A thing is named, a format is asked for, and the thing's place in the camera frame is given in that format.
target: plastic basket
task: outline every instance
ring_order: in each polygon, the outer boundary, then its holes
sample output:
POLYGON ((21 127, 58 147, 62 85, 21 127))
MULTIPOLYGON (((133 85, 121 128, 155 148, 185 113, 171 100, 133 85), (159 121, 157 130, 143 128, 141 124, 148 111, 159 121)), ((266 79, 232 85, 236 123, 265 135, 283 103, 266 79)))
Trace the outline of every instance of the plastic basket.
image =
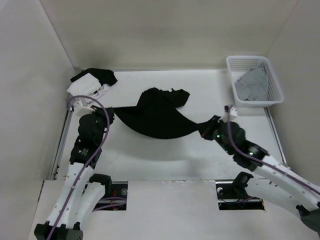
POLYGON ((284 95, 281 91, 278 79, 271 67, 268 58, 264 56, 228 56, 226 58, 229 76, 232 84, 234 103, 237 107, 269 107, 273 104, 280 104, 284 101, 284 95), (268 73, 269 85, 267 101, 242 101, 238 98, 235 88, 235 82, 245 73, 255 69, 264 63, 268 73))

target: white floor panel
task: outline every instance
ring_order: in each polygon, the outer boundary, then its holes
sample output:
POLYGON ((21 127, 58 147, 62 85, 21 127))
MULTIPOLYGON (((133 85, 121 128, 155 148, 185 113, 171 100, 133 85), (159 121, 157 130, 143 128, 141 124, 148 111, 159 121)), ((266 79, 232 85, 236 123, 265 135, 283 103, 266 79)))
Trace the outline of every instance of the white floor panel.
MULTIPOLYGON (((224 105, 233 104, 226 70, 127 71, 115 73, 118 82, 99 99, 105 107, 135 106, 141 93, 156 87, 184 89, 190 93, 179 111, 194 122, 223 115, 224 105)), ((263 108, 239 108, 236 122, 247 139, 268 150, 279 161, 281 155, 263 108)), ((78 136, 79 117, 73 114, 57 179, 67 173, 70 152, 78 136)), ((233 179, 243 171, 214 141, 198 132, 177 139, 154 139, 134 132, 117 117, 95 171, 113 181, 233 179)))
MULTIPOLYGON (((63 186, 46 181, 32 224, 44 223, 63 186)), ((263 210, 218 209, 215 182, 129 181, 126 211, 93 212, 84 240, 319 240, 286 210, 265 202, 263 210)))

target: gray cloth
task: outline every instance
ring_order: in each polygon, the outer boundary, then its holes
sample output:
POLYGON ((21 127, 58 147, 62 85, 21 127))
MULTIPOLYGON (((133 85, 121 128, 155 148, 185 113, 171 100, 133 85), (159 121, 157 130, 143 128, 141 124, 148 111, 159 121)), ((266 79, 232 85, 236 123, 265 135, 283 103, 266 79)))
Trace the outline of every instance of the gray cloth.
POLYGON ((242 101, 267 101, 269 78, 262 63, 256 69, 253 69, 243 75, 234 83, 238 98, 242 101))

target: white wall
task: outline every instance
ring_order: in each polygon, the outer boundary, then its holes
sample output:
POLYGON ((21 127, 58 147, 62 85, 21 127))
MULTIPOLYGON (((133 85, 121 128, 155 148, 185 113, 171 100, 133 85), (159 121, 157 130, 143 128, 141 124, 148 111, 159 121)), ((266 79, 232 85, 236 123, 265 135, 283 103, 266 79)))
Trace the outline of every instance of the white wall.
POLYGON ((38 0, 0 0, 0 233, 26 239, 74 74, 38 0))
POLYGON ((268 57, 284 103, 271 108, 284 154, 298 174, 320 185, 320 1, 299 0, 268 57))
POLYGON ((266 55, 297 0, 40 0, 74 66, 219 68, 266 55))

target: purple cable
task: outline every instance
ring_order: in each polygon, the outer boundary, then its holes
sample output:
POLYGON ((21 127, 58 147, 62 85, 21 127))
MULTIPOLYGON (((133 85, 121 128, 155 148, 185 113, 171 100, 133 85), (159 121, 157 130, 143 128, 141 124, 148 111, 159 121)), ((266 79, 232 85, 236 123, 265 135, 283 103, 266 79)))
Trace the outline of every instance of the purple cable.
POLYGON ((114 200, 114 199, 127 201, 126 198, 124 198, 124 197, 119 197, 119 196, 112 196, 112 197, 107 197, 107 198, 101 198, 100 201, 114 200))
POLYGON ((123 204, 126 204, 126 203, 127 203, 127 202, 117 203, 117 204, 109 204, 109 205, 106 205, 106 206, 101 206, 101 207, 98 207, 98 208, 96 208, 96 209, 93 209, 93 212, 99 211, 99 210, 102 210, 102 209, 111 208, 111 207, 119 207, 119 206, 122 206, 123 204))
POLYGON ((83 165, 83 167, 81 168, 78 176, 76 176, 76 178, 75 178, 75 180, 74 180, 74 182, 73 182, 72 188, 70 189, 70 192, 69 192, 68 196, 66 197, 65 202, 64 202, 64 204, 63 204, 63 206, 62 206, 62 209, 61 209, 58 217, 56 218, 56 220, 55 220, 55 222, 54 222, 54 225, 52 226, 51 231, 50 231, 48 237, 46 238, 46 240, 50 240, 50 238, 51 238, 52 235, 54 234, 54 231, 55 231, 55 229, 56 229, 56 227, 57 227, 57 225, 58 225, 58 223, 59 223, 59 221, 60 221, 60 219, 61 219, 61 217, 62 217, 62 215, 63 215, 63 213, 64 213, 64 211, 65 211, 65 209, 66 209, 66 207, 67 207, 67 205, 68 205, 68 202, 69 202, 69 200, 70 200, 70 198, 71 198, 71 195, 72 195, 72 193, 74 192, 74 187, 77 185, 77 182, 78 182, 81 174, 84 172, 84 170, 86 169, 86 167, 90 164, 90 162, 92 161, 92 159, 94 159, 94 157, 98 154, 99 150, 102 148, 103 144, 105 143, 105 141, 106 141, 106 139, 107 139, 107 136, 108 136, 108 133, 109 133, 110 119, 109 119, 109 116, 108 116, 108 113, 107 113, 105 107, 104 107, 98 100, 94 99, 93 97, 85 96, 85 95, 77 95, 77 96, 71 97, 71 98, 68 100, 67 105, 70 103, 71 100, 76 99, 76 98, 90 99, 90 100, 94 101, 95 103, 97 103, 97 104, 102 108, 102 110, 103 110, 103 112, 104 112, 104 114, 105 114, 105 118, 106 118, 106 132, 105 132, 104 138, 102 139, 101 144, 98 146, 98 148, 95 150, 95 152, 94 152, 94 153, 92 154, 92 156, 89 158, 89 160, 83 165))
POLYGON ((234 139, 233 139, 233 137, 232 137, 231 121, 230 121, 230 109, 231 109, 231 108, 229 107, 228 115, 227 115, 227 130, 228 130, 228 136, 229 136, 230 143, 231 143, 232 147, 234 148, 234 150, 236 150, 240 155, 242 155, 242 156, 244 156, 244 157, 246 157, 246 158, 248 158, 248 159, 251 159, 251 160, 253 160, 253 161, 256 162, 256 163, 259 163, 259 164, 262 164, 262 165, 266 165, 267 167, 269 167, 269 168, 271 168, 271 169, 273 169, 273 170, 276 170, 277 172, 279 172, 279 173, 287 176, 288 178, 290 178, 290 179, 293 180, 294 182, 296 182, 296 183, 304 186, 305 188, 310 189, 310 190, 313 191, 314 193, 320 195, 320 191, 318 191, 318 190, 316 190, 315 188, 309 186, 308 184, 304 183, 303 181, 297 179, 296 177, 287 174, 285 171, 283 171, 283 170, 281 170, 281 169, 279 169, 279 168, 277 168, 277 167, 275 167, 275 166, 273 166, 273 165, 271 165, 271 164, 269 164, 269 163, 267 163, 267 162, 264 162, 264 161, 262 161, 262 160, 259 160, 259 159, 255 158, 255 157, 253 157, 253 156, 250 156, 250 155, 245 154, 244 152, 242 152, 242 151, 237 147, 237 145, 235 144, 235 141, 234 141, 234 139))
POLYGON ((237 203, 237 204, 246 203, 246 202, 248 202, 249 200, 254 199, 254 198, 255 198, 254 196, 250 196, 250 197, 248 197, 247 199, 244 199, 244 200, 241 200, 241 201, 236 201, 235 203, 237 203))

